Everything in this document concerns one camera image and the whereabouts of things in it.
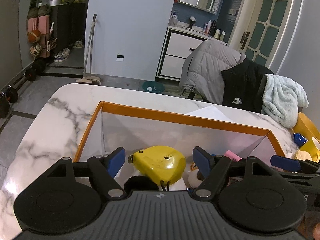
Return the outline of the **person's hand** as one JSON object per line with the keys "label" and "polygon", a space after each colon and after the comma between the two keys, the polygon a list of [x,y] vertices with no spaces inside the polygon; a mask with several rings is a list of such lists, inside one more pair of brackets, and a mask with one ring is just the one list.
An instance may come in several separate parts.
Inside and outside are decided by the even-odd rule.
{"label": "person's hand", "polygon": [[319,215],[305,215],[297,231],[306,239],[319,240]]}

